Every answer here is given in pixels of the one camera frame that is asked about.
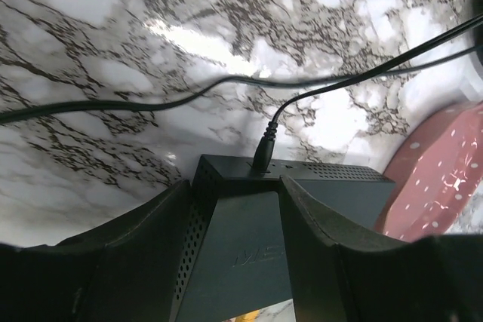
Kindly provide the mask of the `dark grey network switch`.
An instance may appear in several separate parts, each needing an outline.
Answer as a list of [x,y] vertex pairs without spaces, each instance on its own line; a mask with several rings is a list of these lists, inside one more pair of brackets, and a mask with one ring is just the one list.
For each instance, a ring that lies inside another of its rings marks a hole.
[[203,155],[175,285],[174,321],[223,321],[291,297],[278,202],[289,176],[315,199],[364,227],[374,225],[394,183],[363,166]]

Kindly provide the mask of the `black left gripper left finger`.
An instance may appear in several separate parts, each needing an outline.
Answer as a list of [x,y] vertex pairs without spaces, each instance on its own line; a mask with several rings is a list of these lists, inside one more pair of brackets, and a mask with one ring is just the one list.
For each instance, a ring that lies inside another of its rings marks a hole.
[[190,204],[182,181],[54,246],[1,246],[3,321],[167,321]]

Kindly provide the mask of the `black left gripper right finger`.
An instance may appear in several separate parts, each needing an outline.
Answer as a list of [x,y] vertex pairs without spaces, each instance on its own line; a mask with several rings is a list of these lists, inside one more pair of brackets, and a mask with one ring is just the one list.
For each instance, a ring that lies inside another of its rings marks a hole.
[[371,231],[280,179],[281,225],[298,321],[480,321],[481,235],[412,243]]

